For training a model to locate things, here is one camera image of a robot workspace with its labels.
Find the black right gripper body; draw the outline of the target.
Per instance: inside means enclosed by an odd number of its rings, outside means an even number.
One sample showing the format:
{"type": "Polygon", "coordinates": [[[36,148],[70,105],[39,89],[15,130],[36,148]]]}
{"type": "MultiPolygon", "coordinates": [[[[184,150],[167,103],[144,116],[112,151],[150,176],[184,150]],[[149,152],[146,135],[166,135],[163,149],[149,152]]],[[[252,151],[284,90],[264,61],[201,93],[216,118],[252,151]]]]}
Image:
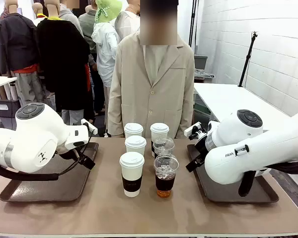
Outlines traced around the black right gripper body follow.
{"type": "Polygon", "coordinates": [[[199,152],[199,158],[200,159],[205,159],[206,155],[208,154],[208,150],[205,146],[205,141],[207,139],[207,136],[204,136],[198,142],[195,144],[195,148],[199,152]]]}

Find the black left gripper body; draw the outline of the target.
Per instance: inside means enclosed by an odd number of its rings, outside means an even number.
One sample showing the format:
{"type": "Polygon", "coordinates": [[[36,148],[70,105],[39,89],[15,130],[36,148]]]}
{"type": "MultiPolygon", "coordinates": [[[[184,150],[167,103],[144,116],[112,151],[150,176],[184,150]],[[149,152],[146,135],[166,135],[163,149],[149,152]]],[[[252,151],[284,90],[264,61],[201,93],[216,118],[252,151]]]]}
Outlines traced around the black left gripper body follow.
{"type": "Polygon", "coordinates": [[[74,160],[77,161],[80,158],[80,155],[76,149],[67,150],[67,149],[57,149],[56,154],[65,160],[74,160]]]}

